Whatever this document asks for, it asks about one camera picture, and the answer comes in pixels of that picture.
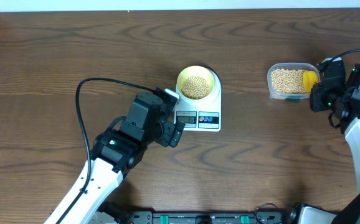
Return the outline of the yellow plastic measuring scoop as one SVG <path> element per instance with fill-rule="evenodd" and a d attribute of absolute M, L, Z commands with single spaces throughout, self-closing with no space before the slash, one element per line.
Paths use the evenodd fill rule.
<path fill-rule="evenodd" d="M 303 86 L 307 93 L 311 92 L 311 89 L 314 84 L 319 83 L 318 76 L 314 71 L 304 71 L 303 72 Z"/>

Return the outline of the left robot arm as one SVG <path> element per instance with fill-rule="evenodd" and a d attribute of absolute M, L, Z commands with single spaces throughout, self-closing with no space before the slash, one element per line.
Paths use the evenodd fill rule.
<path fill-rule="evenodd" d="M 88 223 L 152 142 L 176 147 L 185 124 L 168 118 L 178 100 L 169 89 L 138 93 L 127 116 L 114 119 L 96 137 L 81 174 L 46 222 Z"/>

